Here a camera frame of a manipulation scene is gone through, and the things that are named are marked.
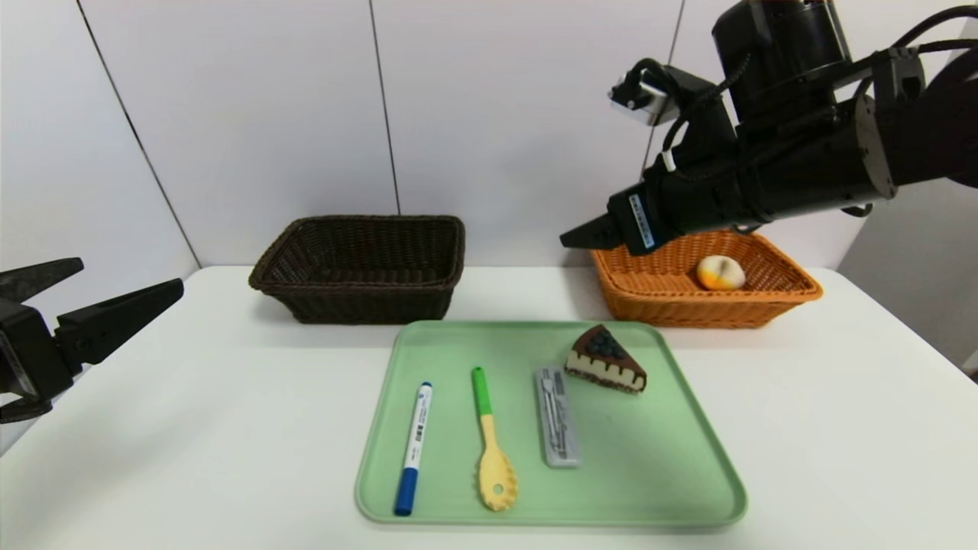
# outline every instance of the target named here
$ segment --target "cake slice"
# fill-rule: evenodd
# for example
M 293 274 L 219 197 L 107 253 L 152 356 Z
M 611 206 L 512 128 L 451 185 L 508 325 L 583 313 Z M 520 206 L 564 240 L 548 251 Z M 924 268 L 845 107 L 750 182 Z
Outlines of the cake slice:
M 645 370 L 611 336 L 597 325 L 577 339 L 563 368 L 567 374 L 629 393 L 645 390 Z

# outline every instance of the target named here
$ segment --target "label sticker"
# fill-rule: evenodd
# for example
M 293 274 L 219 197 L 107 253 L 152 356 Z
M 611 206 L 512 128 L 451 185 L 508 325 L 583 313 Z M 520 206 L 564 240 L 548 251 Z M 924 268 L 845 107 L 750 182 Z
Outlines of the label sticker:
M 648 219 L 645 218 L 645 210 L 642 209 L 642 199 L 638 195 L 632 195 L 628 198 L 628 202 L 632 205 L 632 213 L 635 215 L 635 223 L 639 226 L 642 242 L 647 249 L 650 249 L 655 245 L 655 240 L 652 239 L 652 229 L 648 227 Z

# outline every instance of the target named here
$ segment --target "green tray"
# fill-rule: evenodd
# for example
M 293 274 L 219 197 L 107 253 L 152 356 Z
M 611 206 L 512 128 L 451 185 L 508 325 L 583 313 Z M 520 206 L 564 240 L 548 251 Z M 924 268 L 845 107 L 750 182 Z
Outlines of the green tray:
M 421 321 L 397 337 L 357 477 L 357 506 L 407 524 L 716 527 L 739 520 L 747 496 L 669 348 L 641 323 L 605 326 L 648 372 L 630 395 L 567 377 L 583 464 L 544 461 L 533 374 L 562 365 L 594 323 Z M 519 478 L 512 509 L 479 500 L 482 438 L 471 369 L 486 371 L 500 446 Z M 432 384 L 414 513 L 394 498 L 419 385 Z

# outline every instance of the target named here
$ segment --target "yellow spoon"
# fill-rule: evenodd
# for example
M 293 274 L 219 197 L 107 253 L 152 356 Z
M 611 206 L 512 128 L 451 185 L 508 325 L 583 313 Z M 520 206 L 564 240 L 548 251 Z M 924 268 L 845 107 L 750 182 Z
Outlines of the yellow spoon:
M 472 369 L 472 385 L 475 387 L 475 406 L 479 411 L 479 424 L 482 425 L 482 440 L 485 443 L 482 460 L 479 461 L 479 493 L 482 494 L 482 502 L 493 512 L 508 510 L 516 501 L 519 487 L 510 459 L 496 442 L 489 389 L 482 367 Z

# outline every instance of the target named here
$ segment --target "wicker basket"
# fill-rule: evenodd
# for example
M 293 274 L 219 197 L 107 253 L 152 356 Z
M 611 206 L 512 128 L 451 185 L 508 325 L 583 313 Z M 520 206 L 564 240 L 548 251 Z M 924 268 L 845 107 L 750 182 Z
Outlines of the wicker basket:
M 611 314 L 659 327 L 761 327 L 822 296 L 815 279 L 759 235 L 714 231 L 685 236 L 646 256 L 630 256 L 624 247 L 591 254 Z M 699 285 L 696 265 L 711 254 L 740 263 L 747 275 L 743 289 Z
M 462 277 L 453 216 L 322 216 L 294 221 L 248 283 L 301 323 L 400 325 L 441 319 Z

